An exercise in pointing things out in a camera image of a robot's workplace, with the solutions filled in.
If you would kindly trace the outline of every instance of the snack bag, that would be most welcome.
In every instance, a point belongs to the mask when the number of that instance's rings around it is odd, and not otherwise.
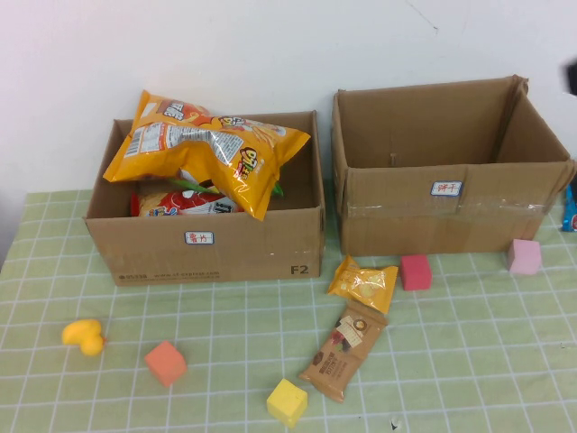
[[[142,92],[133,128],[105,172],[111,182],[182,177],[215,187],[262,220],[280,167],[310,135]]]
[[[328,288],[329,295],[356,299],[381,313],[389,312],[395,290],[398,267],[361,269],[350,255],[336,268],[334,279]]]
[[[216,189],[216,187],[212,184],[213,182],[208,180],[206,182],[203,182],[203,185],[200,185],[198,183],[195,182],[191,182],[189,180],[186,179],[169,179],[172,183],[179,185],[180,187],[183,187],[185,189],[191,189],[193,191],[196,192],[214,192],[214,193],[218,193],[218,189]],[[284,197],[285,196],[285,191],[282,190],[282,188],[280,187],[280,184],[277,182],[274,185],[274,188],[272,189],[272,195],[273,196],[280,196],[280,197]]]
[[[387,324],[387,319],[374,309],[349,300],[331,335],[298,377],[342,403],[346,385]]]
[[[175,191],[137,196],[133,194],[133,217],[160,217],[193,214],[230,214],[242,212],[227,196],[210,192]]]
[[[564,232],[577,232],[577,177],[567,187],[565,200],[565,213],[561,229]]]

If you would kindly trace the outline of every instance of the foam block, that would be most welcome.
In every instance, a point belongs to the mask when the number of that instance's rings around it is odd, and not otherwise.
[[[400,278],[404,290],[427,290],[433,274],[426,255],[405,255],[400,259]]]
[[[508,270],[533,275],[541,267],[541,245],[536,241],[515,239],[508,249]]]
[[[144,361],[146,361],[152,374],[166,387],[171,386],[187,371],[184,356],[168,341],[164,341],[152,349],[144,357]]]
[[[288,428],[294,428],[308,405],[308,394],[283,379],[267,399],[267,411]]]

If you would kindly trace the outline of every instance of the yellow foam block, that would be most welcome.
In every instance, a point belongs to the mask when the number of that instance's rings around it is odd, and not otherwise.
[[[308,405],[307,392],[283,379],[267,399],[269,414],[285,426],[294,428]]]

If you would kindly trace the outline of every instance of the open cardboard box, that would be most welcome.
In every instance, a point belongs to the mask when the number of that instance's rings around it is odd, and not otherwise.
[[[527,91],[517,76],[339,91],[343,253],[492,252],[533,239],[575,164]]]
[[[117,285],[296,279],[320,274],[325,197],[316,112],[246,117],[311,135],[281,168],[285,197],[272,198],[263,222],[245,213],[131,217],[131,195],[162,188],[162,184],[103,179],[132,125],[131,120],[114,121],[86,223]],[[203,236],[205,242],[192,244],[193,235]]]

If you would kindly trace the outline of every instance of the yellow rubber duck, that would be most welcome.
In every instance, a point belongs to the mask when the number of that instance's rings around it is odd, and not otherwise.
[[[69,324],[62,331],[63,345],[80,345],[84,355],[95,356],[102,352],[105,340],[100,335],[102,326],[98,320],[86,318]]]

